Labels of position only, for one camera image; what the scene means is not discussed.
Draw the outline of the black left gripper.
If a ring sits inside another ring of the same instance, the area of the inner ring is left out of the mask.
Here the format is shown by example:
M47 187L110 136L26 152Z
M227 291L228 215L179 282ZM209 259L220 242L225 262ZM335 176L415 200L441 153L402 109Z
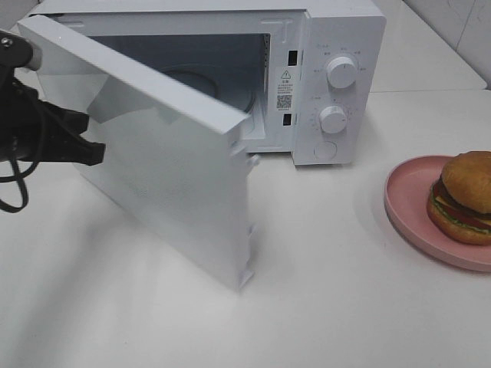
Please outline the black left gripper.
M103 162L105 145L81 136L89 116L40 100L36 89L8 77L1 87L1 161Z

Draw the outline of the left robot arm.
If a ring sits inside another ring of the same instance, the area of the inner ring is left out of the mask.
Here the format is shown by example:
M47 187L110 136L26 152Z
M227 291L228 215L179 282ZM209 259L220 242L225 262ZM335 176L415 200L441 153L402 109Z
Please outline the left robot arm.
M40 66L41 51L34 43L1 31L1 160L102 163L105 145L81 137L87 114L41 100L36 89L15 77L17 68Z

